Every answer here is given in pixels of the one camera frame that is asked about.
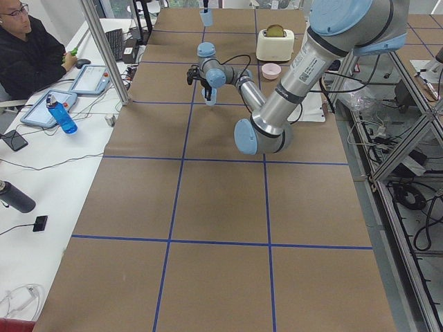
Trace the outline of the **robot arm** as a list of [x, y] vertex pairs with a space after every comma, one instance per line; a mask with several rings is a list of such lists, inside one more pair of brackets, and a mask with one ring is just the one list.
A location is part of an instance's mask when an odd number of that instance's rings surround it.
[[334, 60], [348, 53], [389, 53], [405, 44], [409, 5], [409, 1], [313, 1], [307, 40], [267, 98], [248, 71], [220, 64], [210, 42], [198, 45], [199, 64], [188, 71], [188, 81], [201, 81], [207, 102], [213, 90], [224, 84], [235, 86], [252, 111], [235, 125], [237, 149], [248, 155], [277, 153], [293, 138], [289, 116]]
[[209, 3], [209, 0], [203, 0], [203, 11], [204, 11], [204, 13], [208, 12], [208, 3]]

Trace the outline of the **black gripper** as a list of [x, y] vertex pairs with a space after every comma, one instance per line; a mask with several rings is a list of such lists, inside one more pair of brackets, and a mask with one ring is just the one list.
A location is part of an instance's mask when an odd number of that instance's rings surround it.
[[[208, 12], [208, 6], [204, 6], [204, 13]], [[201, 82], [202, 87], [204, 88], [204, 99], [205, 101], [211, 101], [212, 100], [212, 88], [210, 87], [209, 83], [205, 78], [200, 78], [199, 81]]]

